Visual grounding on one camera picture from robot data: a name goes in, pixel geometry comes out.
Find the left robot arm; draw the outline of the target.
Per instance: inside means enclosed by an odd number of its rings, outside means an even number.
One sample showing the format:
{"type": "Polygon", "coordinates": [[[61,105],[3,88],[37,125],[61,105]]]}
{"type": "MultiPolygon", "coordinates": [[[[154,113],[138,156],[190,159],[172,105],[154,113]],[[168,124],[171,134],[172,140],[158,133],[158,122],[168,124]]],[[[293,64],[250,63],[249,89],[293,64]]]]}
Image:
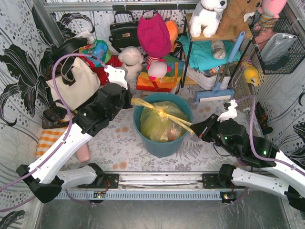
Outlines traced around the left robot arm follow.
{"type": "Polygon", "coordinates": [[[61,171],[61,168],[81,146],[106,128],[121,109],[132,108],[131,99],[128,85],[107,83],[96,92],[91,103],[78,111],[71,127],[46,153],[30,165],[17,168],[17,174],[40,202],[52,201],[63,189],[100,188],[106,184],[105,172],[96,163],[69,171],[61,171]]]}

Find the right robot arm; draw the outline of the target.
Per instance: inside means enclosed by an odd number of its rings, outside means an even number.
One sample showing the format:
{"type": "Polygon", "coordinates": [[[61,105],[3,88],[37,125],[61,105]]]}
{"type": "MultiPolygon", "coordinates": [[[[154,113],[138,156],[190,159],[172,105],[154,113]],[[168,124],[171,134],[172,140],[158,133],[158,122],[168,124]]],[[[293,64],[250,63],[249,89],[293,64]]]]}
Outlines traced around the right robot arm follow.
{"type": "Polygon", "coordinates": [[[192,124],[191,129],[199,139],[215,143],[242,163],[273,174],[269,177],[223,164],[217,175],[219,185],[255,188],[286,199],[299,211],[305,210],[305,170],[267,139],[248,134],[232,118],[221,122],[215,114],[192,124]]]}

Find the yellow plastic trash bag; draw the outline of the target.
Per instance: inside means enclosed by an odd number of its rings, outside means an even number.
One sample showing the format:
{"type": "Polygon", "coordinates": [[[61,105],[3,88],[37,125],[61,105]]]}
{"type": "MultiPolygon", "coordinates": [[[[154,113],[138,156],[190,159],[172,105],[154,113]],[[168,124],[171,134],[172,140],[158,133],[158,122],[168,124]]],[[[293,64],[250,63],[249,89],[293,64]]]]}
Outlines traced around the yellow plastic trash bag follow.
{"type": "Polygon", "coordinates": [[[173,102],[149,103],[135,98],[132,99],[132,104],[142,107],[140,133],[151,141],[172,142],[186,132],[194,133],[187,115],[173,102]]]}

